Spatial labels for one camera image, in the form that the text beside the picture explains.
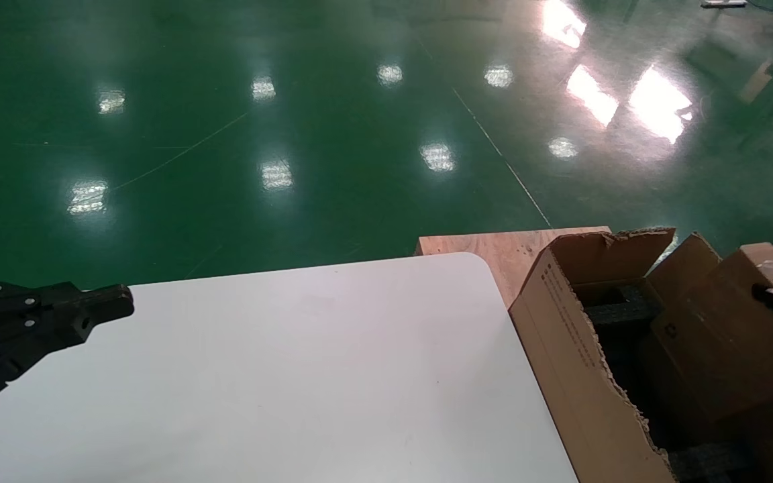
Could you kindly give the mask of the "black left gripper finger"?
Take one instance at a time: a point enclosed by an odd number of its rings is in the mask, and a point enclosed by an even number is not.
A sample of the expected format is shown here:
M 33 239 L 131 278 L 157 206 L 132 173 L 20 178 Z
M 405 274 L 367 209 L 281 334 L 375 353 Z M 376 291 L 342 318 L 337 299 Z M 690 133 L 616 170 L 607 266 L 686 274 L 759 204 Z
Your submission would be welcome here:
M 0 392 L 43 358 L 82 345 L 92 330 L 133 315 L 132 305 L 68 305 L 0 322 Z
M 41 327 L 73 327 L 86 336 L 134 312 L 133 294 L 122 284 L 80 290 L 73 282 L 30 288 L 0 281 L 0 337 Z

